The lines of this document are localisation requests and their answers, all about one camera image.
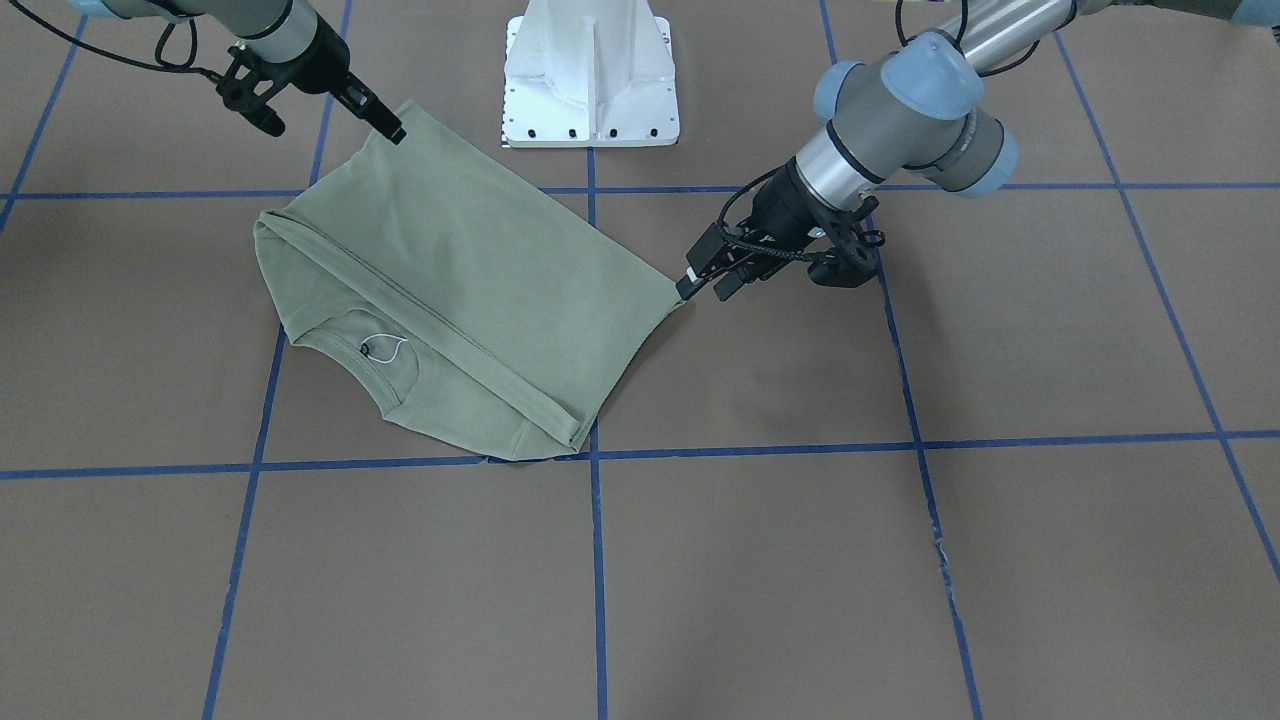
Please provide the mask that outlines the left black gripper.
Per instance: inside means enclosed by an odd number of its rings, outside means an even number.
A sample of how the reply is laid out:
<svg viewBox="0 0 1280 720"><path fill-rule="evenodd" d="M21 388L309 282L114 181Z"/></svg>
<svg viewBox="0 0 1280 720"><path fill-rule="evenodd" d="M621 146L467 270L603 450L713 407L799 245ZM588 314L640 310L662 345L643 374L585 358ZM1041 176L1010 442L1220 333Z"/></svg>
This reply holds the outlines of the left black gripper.
<svg viewBox="0 0 1280 720"><path fill-rule="evenodd" d="M859 241L861 219L855 211L838 210L818 199L790 160L764 178L755 192L748 218L737 228L710 223L686 252L685 275L676 282L682 301L691 300L714 282L716 297L723 302L746 286L768 281L790 263L819 259L808 249L815 241L812 232L838 241ZM751 255L742 245L755 252Z"/></svg>

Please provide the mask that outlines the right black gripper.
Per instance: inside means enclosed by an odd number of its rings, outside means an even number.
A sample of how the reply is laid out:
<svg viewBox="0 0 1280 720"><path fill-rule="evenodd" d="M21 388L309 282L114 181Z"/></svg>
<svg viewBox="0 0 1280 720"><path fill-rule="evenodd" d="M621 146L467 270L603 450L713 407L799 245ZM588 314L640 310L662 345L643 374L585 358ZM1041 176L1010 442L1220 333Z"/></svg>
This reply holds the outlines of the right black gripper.
<svg viewBox="0 0 1280 720"><path fill-rule="evenodd" d="M274 61L273 65L303 94L332 95L353 117L393 145L399 145L406 137L402 120L349 70L346 41L320 15L316 19L310 45L294 59Z"/></svg>

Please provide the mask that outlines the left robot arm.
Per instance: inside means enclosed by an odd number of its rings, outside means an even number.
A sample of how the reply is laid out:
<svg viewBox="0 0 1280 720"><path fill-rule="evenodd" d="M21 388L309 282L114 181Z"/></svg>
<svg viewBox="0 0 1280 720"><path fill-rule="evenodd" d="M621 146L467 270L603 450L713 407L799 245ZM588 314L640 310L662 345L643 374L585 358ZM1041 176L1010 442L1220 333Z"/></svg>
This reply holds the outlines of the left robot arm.
<svg viewBox="0 0 1280 720"><path fill-rule="evenodd" d="M867 222L874 192L899 172L980 199L1019 159L1012 132L980 109L988 77L1018 67L1039 41L1106 1L965 1L960 13L877 61L835 63L818 82L817 133L785 164L745 184L749 214L719 214L687 251L676 290L719 300L792 263L810 282L855 288L878 275L884 242Z"/></svg>

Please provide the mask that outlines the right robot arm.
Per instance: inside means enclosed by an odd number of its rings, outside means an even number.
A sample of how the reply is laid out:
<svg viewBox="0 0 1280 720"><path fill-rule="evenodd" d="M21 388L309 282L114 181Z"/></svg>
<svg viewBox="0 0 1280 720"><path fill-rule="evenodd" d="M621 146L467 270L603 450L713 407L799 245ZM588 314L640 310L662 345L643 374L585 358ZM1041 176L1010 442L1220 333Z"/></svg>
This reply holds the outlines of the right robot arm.
<svg viewBox="0 0 1280 720"><path fill-rule="evenodd" d="M234 44L227 72L212 76L224 108L278 137L285 123L270 106L284 88L329 95L379 135L399 143L402 120L349 69L349 49L308 1L73 1L84 15L170 26L209 17Z"/></svg>

